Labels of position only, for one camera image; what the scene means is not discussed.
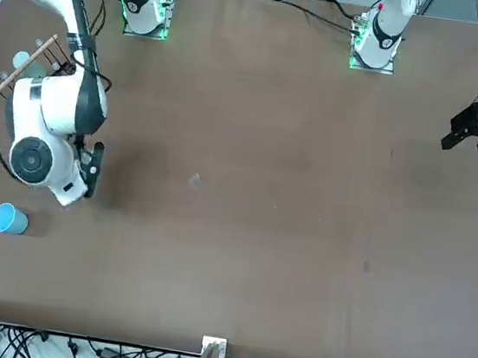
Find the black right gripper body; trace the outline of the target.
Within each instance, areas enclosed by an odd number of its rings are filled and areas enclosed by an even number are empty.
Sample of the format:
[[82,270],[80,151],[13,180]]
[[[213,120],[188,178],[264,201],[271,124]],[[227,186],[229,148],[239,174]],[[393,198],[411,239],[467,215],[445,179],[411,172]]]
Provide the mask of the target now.
[[87,186],[84,198],[92,198],[95,193],[97,181],[101,172],[101,162],[105,153],[105,147],[102,142],[97,141],[92,150],[88,150],[84,141],[80,144],[79,161],[81,163],[81,176],[84,184]]

